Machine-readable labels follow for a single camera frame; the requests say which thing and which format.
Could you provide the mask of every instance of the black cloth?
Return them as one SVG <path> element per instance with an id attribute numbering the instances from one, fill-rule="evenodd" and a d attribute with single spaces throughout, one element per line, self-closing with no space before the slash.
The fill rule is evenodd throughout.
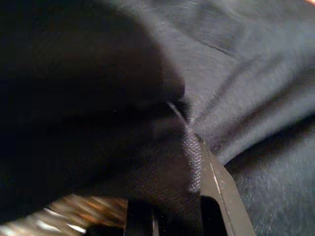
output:
<path id="1" fill-rule="evenodd" d="M 146 200 L 197 235 L 195 132 L 258 235 L 313 234 L 313 6 L 1 5 L 1 222 L 84 192 Z"/>

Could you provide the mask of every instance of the clothing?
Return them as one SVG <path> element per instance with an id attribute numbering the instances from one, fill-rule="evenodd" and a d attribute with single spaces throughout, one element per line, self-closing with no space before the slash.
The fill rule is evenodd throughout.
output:
<path id="1" fill-rule="evenodd" d="M 258 235 L 312 234 L 313 6 L 1 4 L 1 221 L 75 191 L 144 199 L 197 234 L 197 133 Z"/>

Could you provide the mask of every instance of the shiny metal surface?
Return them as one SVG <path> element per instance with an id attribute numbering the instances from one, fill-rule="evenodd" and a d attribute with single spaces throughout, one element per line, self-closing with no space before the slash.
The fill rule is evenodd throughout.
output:
<path id="1" fill-rule="evenodd" d="M 0 226 L 0 236 L 80 236 L 93 223 L 124 227 L 127 201 L 65 197 L 26 218 Z"/>

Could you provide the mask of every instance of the dark fabric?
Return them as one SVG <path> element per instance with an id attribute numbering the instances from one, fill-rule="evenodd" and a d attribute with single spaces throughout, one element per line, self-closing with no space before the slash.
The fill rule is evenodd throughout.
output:
<path id="1" fill-rule="evenodd" d="M 145 200 L 199 235 L 197 140 L 165 103 L 184 83 L 147 30 L 84 0 L 1 15 L 0 222 L 74 192 Z"/>
<path id="2" fill-rule="evenodd" d="M 145 200 L 198 235 L 195 132 L 227 163 L 258 235 L 315 230 L 310 4 L 16 0 L 0 11 L 1 222 L 77 192 Z"/>

